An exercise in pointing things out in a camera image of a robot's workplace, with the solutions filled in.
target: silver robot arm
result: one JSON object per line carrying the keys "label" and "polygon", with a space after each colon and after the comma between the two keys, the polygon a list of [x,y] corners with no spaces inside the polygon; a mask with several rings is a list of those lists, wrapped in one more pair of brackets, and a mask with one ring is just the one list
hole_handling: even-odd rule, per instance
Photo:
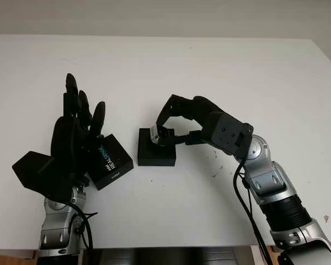
{"label": "silver robot arm", "polygon": [[[86,203],[83,187],[73,187],[71,203],[81,210]],[[42,225],[37,265],[78,264],[83,221],[70,206],[44,199],[45,220]]]}
{"label": "silver robot arm", "polygon": [[331,243],[302,206],[283,168],[271,161],[262,137],[253,135],[244,169],[245,181],[266,215],[271,236],[284,250],[280,264],[331,264]]}

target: white wall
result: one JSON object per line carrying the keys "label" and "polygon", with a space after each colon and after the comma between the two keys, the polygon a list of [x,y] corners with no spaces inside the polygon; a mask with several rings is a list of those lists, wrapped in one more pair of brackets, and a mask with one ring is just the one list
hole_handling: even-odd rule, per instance
{"label": "white wall", "polygon": [[0,0],[0,33],[308,38],[331,59],[331,0]]}

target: small black block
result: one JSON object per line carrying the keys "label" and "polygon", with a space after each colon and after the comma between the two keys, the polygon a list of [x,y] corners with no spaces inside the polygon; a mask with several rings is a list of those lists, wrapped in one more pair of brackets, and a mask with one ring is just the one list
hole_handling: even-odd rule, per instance
{"label": "small black block", "polygon": [[[170,136],[174,136],[174,129],[170,129]],[[158,146],[151,141],[150,129],[140,128],[137,150],[137,163],[139,166],[174,166],[175,159],[175,144]]]}

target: silver metal joint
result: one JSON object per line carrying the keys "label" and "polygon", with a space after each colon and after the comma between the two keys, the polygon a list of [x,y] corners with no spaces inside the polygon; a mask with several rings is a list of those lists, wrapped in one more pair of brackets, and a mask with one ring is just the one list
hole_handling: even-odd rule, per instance
{"label": "silver metal joint", "polygon": [[[73,187],[71,201],[83,209],[86,194],[83,188]],[[79,254],[80,235],[75,229],[80,227],[82,219],[76,211],[63,203],[44,199],[45,220],[40,237],[40,257]]]}

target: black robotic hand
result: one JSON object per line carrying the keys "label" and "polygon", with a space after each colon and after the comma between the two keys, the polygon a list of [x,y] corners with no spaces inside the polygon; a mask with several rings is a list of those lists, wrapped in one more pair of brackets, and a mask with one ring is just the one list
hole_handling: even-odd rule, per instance
{"label": "black robotic hand", "polygon": [[151,128],[151,140],[155,144],[167,145],[171,142],[167,139],[167,128],[163,127],[171,116],[195,120],[202,126],[202,130],[176,136],[173,144],[207,143],[238,159],[246,157],[254,128],[230,116],[207,98],[196,96],[187,99],[172,95],[161,110],[156,127]]}
{"label": "black robotic hand", "polygon": [[51,156],[28,152],[13,165],[13,170],[26,188],[56,202],[66,202],[73,186],[87,186],[89,153],[97,148],[105,118],[105,103],[99,102],[93,116],[87,96],[77,89],[74,76],[66,76],[63,116],[55,123]]}

